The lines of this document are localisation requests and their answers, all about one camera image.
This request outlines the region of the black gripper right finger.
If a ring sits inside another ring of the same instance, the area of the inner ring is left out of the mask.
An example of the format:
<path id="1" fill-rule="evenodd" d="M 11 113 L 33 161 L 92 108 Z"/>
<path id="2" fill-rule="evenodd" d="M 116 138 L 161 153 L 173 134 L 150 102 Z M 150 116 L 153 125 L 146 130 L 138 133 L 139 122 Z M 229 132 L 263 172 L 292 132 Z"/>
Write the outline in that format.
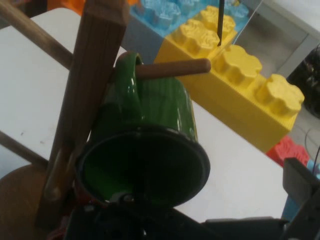
<path id="1" fill-rule="evenodd" d="M 285 228 L 282 240 L 318 240 L 320 238 L 320 180 L 296 158 L 287 158 L 282 185 L 299 206 L 296 216 Z"/>

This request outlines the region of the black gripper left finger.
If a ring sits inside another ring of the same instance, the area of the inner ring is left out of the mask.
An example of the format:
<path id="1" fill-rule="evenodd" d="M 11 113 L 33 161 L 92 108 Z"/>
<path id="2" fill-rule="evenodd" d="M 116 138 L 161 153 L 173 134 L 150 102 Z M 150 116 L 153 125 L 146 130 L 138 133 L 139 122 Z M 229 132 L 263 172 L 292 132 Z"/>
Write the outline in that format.
<path id="1" fill-rule="evenodd" d="M 172 207 L 134 200 L 78 205 L 70 216 L 66 240 L 206 240 L 200 223 Z"/>

